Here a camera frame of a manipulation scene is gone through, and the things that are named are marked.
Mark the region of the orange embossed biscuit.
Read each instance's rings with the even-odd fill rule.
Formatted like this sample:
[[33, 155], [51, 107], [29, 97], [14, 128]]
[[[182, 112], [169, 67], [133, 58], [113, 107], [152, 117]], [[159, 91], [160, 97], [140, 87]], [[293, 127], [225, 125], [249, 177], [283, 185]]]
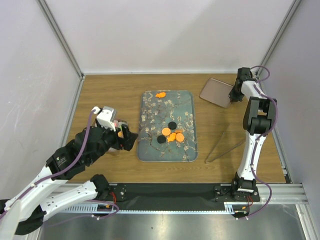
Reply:
[[119, 131], [117, 134], [118, 134], [118, 136], [119, 136], [120, 138], [123, 138], [123, 137], [124, 137], [124, 135], [123, 135], [123, 132], [122, 132], [122, 131]]
[[168, 128], [168, 127], [165, 127], [161, 130], [161, 133], [164, 135], [164, 136], [169, 136], [171, 134], [171, 129]]

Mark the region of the blue floral serving tray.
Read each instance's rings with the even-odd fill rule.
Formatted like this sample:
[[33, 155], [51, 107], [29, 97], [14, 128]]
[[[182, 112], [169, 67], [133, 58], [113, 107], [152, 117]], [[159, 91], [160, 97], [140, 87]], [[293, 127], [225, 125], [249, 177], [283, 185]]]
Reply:
[[[166, 92], [163, 98], [156, 94]], [[183, 130], [184, 141], [159, 144], [157, 137], [169, 122]], [[142, 162], [193, 162], [198, 157], [194, 98], [188, 90], [147, 90], [141, 96], [137, 157]]]

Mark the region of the orange sandwich biscuit right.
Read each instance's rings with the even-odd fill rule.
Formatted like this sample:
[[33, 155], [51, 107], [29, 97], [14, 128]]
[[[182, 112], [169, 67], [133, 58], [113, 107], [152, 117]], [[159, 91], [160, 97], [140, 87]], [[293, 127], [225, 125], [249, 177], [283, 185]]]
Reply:
[[184, 141], [184, 139], [185, 139], [185, 137], [184, 137], [184, 135], [181, 133], [181, 132], [178, 132], [178, 133], [176, 133], [176, 135], [175, 135], [175, 140], [177, 141], [177, 142], [183, 142]]

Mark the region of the black sandwich cookie lower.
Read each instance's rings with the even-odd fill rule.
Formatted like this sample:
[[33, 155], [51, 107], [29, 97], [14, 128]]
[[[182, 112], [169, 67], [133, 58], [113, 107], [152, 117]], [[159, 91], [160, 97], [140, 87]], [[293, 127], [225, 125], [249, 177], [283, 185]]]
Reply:
[[159, 135], [157, 138], [156, 138], [157, 142], [159, 144], [164, 144], [167, 142], [167, 138], [164, 136], [164, 135]]

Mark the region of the black sandwich cookie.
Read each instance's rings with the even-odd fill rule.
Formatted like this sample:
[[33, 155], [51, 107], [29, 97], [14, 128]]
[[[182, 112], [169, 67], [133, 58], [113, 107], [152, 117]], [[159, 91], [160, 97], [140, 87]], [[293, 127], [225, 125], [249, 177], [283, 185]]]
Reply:
[[164, 135], [159, 135], [157, 138], [156, 138], [157, 142], [159, 144], [164, 144], [167, 142], [167, 138], [164, 136]]
[[171, 121], [168, 123], [168, 128], [171, 130], [175, 130], [177, 128], [177, 123], [174, 121]]

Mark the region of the rose gold cookie tin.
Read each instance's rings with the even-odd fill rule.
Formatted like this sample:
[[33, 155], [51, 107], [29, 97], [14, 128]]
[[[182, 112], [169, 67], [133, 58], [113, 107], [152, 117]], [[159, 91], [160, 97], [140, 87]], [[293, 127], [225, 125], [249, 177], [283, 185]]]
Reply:
[[[117, 130], [117, 136], [119, 139], [124, 139], [124, 132], [122, 129], [122, 125], [128, 125], [127, 121], [120, 119], [120, 118], [116, 118], [113, 120], [114, 126]], [[95, 118], [95, 127], [103, 127], [104, 126], [99, 122], [98, 118]], [[112, 156], [117, 156], [119, 154], [119, 149], [115, 149], [113, 147], [111, 147], [108, 151], [107, 154], [112, 155]]]

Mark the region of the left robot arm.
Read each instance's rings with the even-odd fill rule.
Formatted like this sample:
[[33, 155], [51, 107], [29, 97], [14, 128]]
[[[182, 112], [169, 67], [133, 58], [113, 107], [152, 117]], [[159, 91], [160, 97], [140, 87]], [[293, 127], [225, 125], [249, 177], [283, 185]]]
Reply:
[[137, 138], [138, 134], [131, 132], [126, 124], [116, 130], [98, 126], [84, 128], [49, 157], [40, 173], [21, 193], [0, 201], [0, 217], [4, 218], [12, 204], [20, 200], [20, 218], [14, 234], [23, 236], [37, 230], [49, 218], [72, 205], [107, 200], [111, 187], [102, 174], [94, 175], [80, 187], [54, 197], [49, 196], [74, 176], [84, 172], [111, 148], [130, 151]]

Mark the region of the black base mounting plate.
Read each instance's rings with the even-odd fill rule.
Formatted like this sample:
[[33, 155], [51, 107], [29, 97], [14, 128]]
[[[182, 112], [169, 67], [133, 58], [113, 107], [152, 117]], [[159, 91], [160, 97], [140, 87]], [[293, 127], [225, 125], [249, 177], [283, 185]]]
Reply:
[[244, 201], [231, 197], [230, 184], [218, 183], [115, 183], [110, 186], [108, 200], [124, 203], [128, 206], [137, 203], [155, 203], [159, 205], [200, 204], [235, 202], [239, 204], [252, 200], [260, 201], [258, 189], [253, 196]]

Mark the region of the orange flower cookie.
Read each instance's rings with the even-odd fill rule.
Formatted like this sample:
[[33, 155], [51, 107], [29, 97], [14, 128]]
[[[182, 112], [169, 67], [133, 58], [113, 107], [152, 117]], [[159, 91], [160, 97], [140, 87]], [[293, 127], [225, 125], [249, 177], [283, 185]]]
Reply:
[[167, 137], [167, 142], [173, 142], [176, 139], [176, 133], [173, 132]]

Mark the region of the orange fish cookie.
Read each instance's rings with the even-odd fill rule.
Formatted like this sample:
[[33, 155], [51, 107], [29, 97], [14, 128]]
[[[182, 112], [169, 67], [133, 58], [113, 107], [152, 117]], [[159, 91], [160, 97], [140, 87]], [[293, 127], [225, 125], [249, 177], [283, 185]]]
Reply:
[[166, 96], [166, 92], [158, 92], [155, 97], [156, 98], [164, 98]]

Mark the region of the black sandwich cookie upper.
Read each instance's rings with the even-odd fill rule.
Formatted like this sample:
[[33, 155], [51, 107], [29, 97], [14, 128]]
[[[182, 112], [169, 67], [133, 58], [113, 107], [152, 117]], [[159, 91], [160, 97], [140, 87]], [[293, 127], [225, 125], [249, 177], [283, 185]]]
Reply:
[[168, 123], [168, 128], [171, 130], [175, 130], [177, 128], [177, 123], [174, 121], [171, 121]]

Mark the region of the steel serving tongs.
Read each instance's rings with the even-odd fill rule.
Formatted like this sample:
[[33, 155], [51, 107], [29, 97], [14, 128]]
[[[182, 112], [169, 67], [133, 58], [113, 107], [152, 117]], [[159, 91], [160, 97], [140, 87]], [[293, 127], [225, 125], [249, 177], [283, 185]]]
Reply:
[[245, 142], [245, 134], [226, 129], [215, 142], [206, 156], [204, 163], [210, 164], [224, 157], [231, 151], [242, 146]]

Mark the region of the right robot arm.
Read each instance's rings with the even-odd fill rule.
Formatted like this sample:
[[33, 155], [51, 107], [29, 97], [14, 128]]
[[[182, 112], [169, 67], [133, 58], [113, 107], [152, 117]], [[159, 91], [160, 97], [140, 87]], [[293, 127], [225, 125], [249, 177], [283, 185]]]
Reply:
[[249, 67], [237, 70], [237, 77], [229, 92], [231, 102], [247, 98], [242, 127], [245, 130], [245, 146], [242, 160], [231, 183], [230, 196], [245, 201], [257, 191], [257, 168], [262, 146], [278, 120], [278, 101], [266, 95], [260, 81], [253, 77]]

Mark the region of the rose gold tin lid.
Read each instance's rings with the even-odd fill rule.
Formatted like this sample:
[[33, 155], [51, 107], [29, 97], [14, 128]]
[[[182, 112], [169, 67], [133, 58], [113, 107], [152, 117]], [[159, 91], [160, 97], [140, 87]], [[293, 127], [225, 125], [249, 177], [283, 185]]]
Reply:
[[202, 88], [199, 97], [202, 100], [226, 109], [231, 104], [229, 93], [232, 88], [233, 86], [228, 83], [209, 78]]

